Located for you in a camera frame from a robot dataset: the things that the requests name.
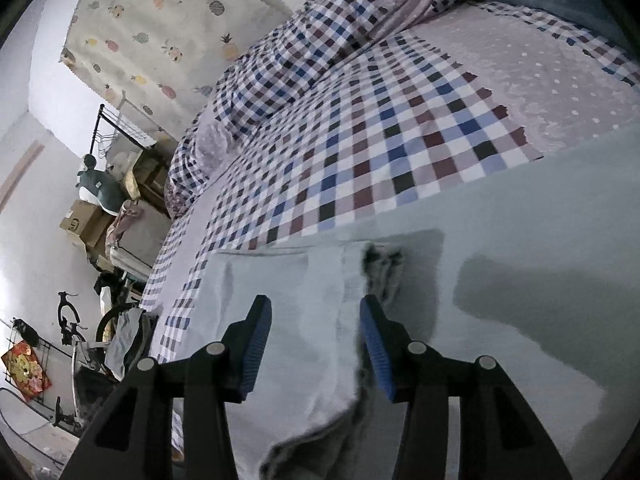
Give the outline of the light grey garment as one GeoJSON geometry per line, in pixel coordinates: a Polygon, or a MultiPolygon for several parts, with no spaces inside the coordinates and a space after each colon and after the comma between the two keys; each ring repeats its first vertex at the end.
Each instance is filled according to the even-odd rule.
{"type": "Polygon", "coordinates": [[[639,418],[637,127],[287,248],[214,252],[183,356],[273,305],[256,390],[229,411],[241,478],[390,476],[402,411],[356,379],[369,242],[401,252],[390,318],[496,358],[570,474],[606,474],[639,418]]]}

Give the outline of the black bicycle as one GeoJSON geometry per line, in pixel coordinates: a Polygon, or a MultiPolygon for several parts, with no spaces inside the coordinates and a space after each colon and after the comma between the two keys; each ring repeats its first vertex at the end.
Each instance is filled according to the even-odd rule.
{"type": "Polygon", "coordinates": [[[56,402],[53,425],[79,437],[126,374],[148,354],[156,317],[136,304],[116,304],[88,340],[68,292],[58,294],[56,316],[62,344],[72,348],[73,411],[64,413],[62,402],[56,402]]]}

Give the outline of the red festive poster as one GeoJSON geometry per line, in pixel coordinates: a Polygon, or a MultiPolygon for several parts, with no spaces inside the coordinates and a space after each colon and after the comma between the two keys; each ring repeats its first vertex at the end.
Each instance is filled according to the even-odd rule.
{"type": "Polygon", "coordinates": [[[27,402],[35,400],[52,386],[34,348],[24,340],[14,344],[1,357],[1,361],[14,386],[27,402]]]}

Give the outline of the brown cardboard box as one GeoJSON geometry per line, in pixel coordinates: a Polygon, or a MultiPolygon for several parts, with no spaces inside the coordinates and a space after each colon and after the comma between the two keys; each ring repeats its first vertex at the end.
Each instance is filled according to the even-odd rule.
{"type": "Polygon", "coordinates": [[[107,228],[114,217],[100,206],[83,200],[75,200],[58,226],[70,239],[88,249],[104,245],[107,228]]]}

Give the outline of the green plush toy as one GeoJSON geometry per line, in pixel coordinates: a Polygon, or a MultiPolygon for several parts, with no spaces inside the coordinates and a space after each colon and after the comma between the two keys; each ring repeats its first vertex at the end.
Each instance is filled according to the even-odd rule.
{"type": "Polygon", "coordinates": [[[85,154],[77,173],[76,188],[84,202],[99,206],[104,212],[116,217],[127,195],[120,183],[108,172],[96,169],[96,158],[85,154]]]}

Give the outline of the black metal rack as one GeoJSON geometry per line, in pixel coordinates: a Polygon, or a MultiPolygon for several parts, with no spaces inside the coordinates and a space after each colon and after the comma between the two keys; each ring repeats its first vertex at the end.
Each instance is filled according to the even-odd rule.
{"type": "Polygon", "coordinates": [[[96,113],[89,153],[111,160],[119,153],[139,153],[155,148],[157,140],[144,132],[119,110],[101,104],[96,113]]]}

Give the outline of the checkered plaid bed sheet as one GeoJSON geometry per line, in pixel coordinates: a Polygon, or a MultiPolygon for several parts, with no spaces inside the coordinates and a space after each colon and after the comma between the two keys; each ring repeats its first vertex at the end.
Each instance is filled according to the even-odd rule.
{"type": "Polygon", "coordinates": [[[175,359],[209,254],[393,210],[639,120],[639,60],[526,6],[465,3],[338,63],[240,140],[209,110],[165,185],[174,219],[143,307],[175,359]]]}

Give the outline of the pineapple print curtain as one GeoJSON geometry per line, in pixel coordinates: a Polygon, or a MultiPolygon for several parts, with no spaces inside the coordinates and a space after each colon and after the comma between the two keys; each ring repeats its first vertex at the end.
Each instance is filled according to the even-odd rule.
{"type": "Polygon", "coordinates": [[[180,138],[224,71],[289,16],[274,0],[79,0],[61,61],[180,138]]]}

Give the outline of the checkered plaid rolled quilt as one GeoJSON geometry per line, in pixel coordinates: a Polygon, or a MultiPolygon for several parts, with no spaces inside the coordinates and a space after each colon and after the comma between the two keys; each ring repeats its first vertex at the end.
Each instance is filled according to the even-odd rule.
{"type": "Polygon", "coordinates": [[[333,66],[459,1],[307,0],[216,82],[171,159],[164,188],[170,218],[190,209],[247,136],[306,96],[333,66]]]}

